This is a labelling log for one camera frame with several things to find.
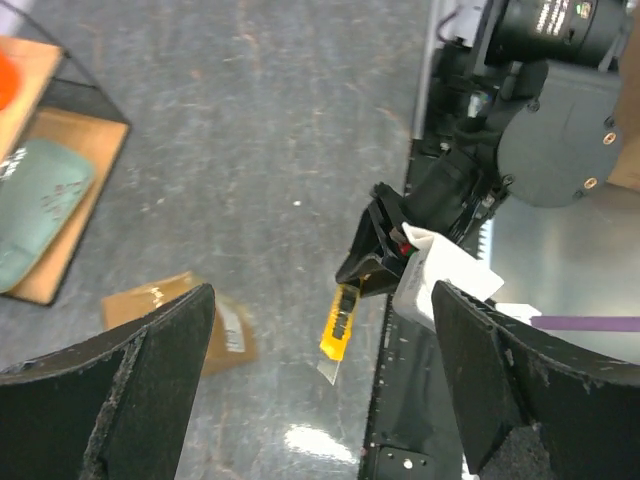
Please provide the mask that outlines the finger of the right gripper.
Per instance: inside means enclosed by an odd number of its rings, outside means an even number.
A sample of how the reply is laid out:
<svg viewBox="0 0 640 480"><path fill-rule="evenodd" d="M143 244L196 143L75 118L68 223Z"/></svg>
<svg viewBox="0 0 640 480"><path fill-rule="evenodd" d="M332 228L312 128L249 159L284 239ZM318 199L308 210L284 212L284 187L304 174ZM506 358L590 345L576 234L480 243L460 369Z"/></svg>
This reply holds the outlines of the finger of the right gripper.
<svg viewBox="0 0 640 480"><path fill-rule="evenodd" d="M356 283L359 268L382 268L381 249L374 231L369 207L362 213L349 253L339 267L335 280L338 284Z"/></svg>
<svg viewBox="0 0 640 480"><path fill-rule="evenodd" d="M359 268L360 297L372 297L393 293L400 281L400 271L387 268Z"/></svg>

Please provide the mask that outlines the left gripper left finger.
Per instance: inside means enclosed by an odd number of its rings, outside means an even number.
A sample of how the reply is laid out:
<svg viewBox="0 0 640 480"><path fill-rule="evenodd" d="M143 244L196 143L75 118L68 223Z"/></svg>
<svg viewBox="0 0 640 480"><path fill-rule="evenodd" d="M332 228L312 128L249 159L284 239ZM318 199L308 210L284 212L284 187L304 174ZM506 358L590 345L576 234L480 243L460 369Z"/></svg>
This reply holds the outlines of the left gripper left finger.
<svg viewBox="0 0 640 480"><path fill-rule="evenodd" d="M2 478L174 478L203 363L178 307L3 370Z"/></svg>

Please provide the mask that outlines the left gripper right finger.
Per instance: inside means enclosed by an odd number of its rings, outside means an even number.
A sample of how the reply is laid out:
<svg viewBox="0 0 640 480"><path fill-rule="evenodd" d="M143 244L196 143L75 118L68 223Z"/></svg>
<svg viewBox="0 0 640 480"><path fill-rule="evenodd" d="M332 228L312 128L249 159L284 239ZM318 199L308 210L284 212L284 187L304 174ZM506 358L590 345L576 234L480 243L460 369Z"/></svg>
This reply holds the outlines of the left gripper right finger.
<svg viewBox="0 0 640 480"><path fill-rule="evenodd" d="M435 332L469 471L636 479L639 368L551 336L439 281Z"/></svg>

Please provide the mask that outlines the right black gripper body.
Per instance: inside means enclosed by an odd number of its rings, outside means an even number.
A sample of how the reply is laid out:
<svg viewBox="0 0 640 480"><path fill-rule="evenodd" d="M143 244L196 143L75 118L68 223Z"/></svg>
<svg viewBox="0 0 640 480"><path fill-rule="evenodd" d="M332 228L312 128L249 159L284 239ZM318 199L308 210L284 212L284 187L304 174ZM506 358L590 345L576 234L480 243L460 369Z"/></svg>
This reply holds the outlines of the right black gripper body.
<svg viewBox="0 0 640 480"><path fill-rule="evenodd" d="M378 183L371 190L369 205L374 231L381 249L381 267L400 279L415 247L403 230L408 220L401 208L403 197L385 183Z"/></svg>

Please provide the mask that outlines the yellow utility knife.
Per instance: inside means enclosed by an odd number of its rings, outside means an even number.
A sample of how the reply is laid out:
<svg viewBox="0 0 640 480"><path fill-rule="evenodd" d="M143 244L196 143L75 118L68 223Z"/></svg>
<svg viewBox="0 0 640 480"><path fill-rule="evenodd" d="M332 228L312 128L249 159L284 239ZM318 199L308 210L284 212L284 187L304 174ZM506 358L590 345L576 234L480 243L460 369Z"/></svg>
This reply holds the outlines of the yellow utility knife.
<svg viewBox="0 0 640 480"><path fill-rule="evenodd" d="M351 338L355 312L360 299L360 283L339 284L320 339L317 370L334 385Z"/></svg>

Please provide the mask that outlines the brown cardboard express box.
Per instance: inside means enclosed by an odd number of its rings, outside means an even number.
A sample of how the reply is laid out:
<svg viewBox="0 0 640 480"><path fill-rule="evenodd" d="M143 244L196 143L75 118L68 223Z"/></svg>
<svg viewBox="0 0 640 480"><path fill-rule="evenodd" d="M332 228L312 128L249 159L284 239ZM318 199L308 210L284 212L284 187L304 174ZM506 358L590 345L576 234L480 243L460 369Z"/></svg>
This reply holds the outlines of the brown cardboard express box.
<svg viewBox="0 0 640 480"><path fill-rule="evenodd" d="M179 357L202 357L203 377L255 361L258 347L246 308L219 293L189 293L204 283L187 271L109 295L101 301L104 328L117 328L157 309L168 311L177 302Z"/></svg>

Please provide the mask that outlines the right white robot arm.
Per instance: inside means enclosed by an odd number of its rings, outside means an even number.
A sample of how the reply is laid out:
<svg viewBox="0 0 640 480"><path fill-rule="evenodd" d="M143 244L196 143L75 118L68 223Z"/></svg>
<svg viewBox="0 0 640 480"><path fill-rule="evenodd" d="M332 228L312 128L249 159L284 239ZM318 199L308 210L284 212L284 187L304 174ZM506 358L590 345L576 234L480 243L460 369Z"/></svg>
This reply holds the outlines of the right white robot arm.
<svg viewBox="0 0 640 480"><path fill-rule="evenodd" d="M509 197L543 208L586 196L622 149L619 64L633 32L623 1L490 1L471 43L445 39L423 64L403 192L372 188L335 279L388 294L413 252L404 225L453 244Z"/></svg>

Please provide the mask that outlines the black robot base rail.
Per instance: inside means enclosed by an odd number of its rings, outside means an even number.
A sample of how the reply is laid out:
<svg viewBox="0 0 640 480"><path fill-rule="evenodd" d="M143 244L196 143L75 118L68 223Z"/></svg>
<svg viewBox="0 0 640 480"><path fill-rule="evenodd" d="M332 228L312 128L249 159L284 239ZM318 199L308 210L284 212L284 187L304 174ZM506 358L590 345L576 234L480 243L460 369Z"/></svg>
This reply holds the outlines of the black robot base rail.
<svg viewBox="0 0 640 480"><path fill-rule="evenodd" d="M471 479L436 336L386 299L360 479Z"/></svg>

